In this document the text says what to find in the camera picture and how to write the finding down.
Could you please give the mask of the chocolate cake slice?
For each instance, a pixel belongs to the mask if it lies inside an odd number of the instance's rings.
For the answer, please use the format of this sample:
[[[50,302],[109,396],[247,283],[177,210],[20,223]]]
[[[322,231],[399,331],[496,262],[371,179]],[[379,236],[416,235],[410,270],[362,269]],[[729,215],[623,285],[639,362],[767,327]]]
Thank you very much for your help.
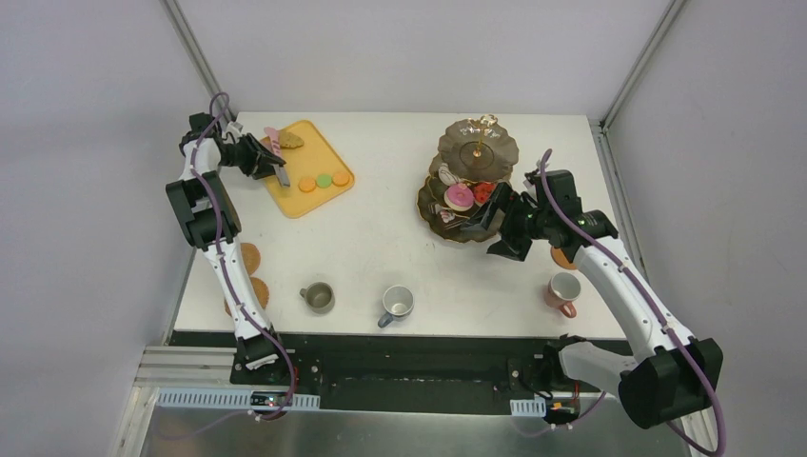
[[[429,213],[433,215],[439,215],[444,210],[444,207],[438,202],[431,202],[427,204],[426,207]]]

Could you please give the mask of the white striped donut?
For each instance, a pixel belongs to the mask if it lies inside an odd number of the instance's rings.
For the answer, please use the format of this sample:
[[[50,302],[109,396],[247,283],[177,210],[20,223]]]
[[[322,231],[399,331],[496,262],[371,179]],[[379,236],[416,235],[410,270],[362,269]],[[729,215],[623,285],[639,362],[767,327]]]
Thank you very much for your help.
[[[464,184],[464,180],[459,175],[452,172],[450,167],[446,163],[442,163],[438,167],[437,178],[441,183],[443,183],[447,187]]]

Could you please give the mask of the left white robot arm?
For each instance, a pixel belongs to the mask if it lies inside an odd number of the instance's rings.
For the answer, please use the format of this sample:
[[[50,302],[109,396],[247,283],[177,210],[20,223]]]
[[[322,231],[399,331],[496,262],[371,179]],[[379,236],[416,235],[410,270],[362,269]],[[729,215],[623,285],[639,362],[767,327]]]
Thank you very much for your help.
[[[238,169],[259,180],[273,176],[285,160],[234,123],[221,129],[209,113],[189,116],[189,131],[180,142],[184,168],[166,184],[167,199],[188,244],[207,260],[219,282],[233,323],[237,364],[254,370],[268,385],[279,385],[290,360],[279,349],[271,322],[252,285],[242,253],[241,221],[220,176],[221,168]]]

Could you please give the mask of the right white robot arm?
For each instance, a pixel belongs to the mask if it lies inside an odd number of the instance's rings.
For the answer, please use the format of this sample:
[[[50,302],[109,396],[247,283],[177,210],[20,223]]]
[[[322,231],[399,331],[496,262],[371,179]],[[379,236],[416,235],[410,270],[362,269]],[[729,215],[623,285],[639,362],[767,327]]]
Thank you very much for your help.
[[[500,239],[488,253],[522,261],[536,240],[559,249],[608,306],[632,351],[621,356],[564,337],[541,362],[544,384],[562,390],[578,380],[610,393],[643,429],[712,407],[723,362],[719,345],[695,337],[635,272],[608,217],[583,210],[570,171],[535,170],[526,178],[534,194],[499,183],[461,229],[488,230],[501,215]]]

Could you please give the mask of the red strawberry donut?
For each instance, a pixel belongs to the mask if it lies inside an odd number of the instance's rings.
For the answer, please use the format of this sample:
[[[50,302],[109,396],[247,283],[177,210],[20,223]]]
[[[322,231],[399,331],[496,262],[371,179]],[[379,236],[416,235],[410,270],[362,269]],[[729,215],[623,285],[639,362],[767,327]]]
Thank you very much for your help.
[[[477,205],[484,205],[497,187],[496,182],[479,182],[471,187]]]

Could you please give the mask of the dark chocolate cake piece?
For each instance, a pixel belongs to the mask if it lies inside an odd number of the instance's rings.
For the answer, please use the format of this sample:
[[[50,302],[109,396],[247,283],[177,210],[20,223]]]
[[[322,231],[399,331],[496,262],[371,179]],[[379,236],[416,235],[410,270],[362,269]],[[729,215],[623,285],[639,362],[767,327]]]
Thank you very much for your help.
[[[453,211],[448,209],[441,210],[438,216],[440,222],[446,227],[455,224],[457,220],[457,215]]]

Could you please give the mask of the pink frosted donut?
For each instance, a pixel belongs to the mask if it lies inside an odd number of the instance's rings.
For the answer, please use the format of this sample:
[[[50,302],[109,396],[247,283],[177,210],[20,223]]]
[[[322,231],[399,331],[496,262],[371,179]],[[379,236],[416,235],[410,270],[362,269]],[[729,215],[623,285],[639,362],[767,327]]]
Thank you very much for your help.
[[[443,199],[451,209],[458,212],[468,211],[476,204],[473,191],[464,183],[455,184],[447,188],[443,194]]]

